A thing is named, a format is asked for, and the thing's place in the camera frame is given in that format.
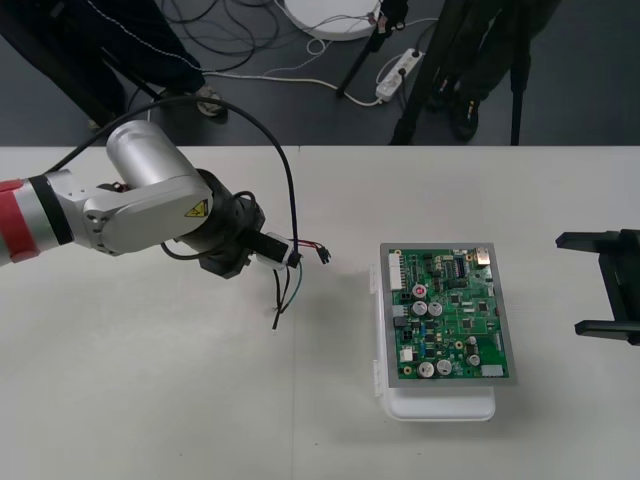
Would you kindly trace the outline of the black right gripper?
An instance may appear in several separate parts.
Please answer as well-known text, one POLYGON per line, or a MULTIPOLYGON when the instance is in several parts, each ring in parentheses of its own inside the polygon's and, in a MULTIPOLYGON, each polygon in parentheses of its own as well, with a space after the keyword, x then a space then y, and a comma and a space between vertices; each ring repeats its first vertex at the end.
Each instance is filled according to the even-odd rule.
POLYGON ((580 321, 575 325, 575 333, 638 346, 639 231, 564 232, 555 244, 565 250, 602 250, 599 265, 613 320, 580 321))

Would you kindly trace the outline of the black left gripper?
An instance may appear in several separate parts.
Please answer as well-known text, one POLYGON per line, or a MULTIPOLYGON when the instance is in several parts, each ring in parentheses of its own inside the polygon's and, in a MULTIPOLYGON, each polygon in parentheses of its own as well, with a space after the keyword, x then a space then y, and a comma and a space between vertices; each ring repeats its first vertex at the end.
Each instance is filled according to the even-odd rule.
POLYGON ((250 263, 249 256, 258 245, 265 217, 252 192, 238 192, 231 197, 225 219, 230 222, 229 230, 198 263, 206 272, 230 279, 250 263))

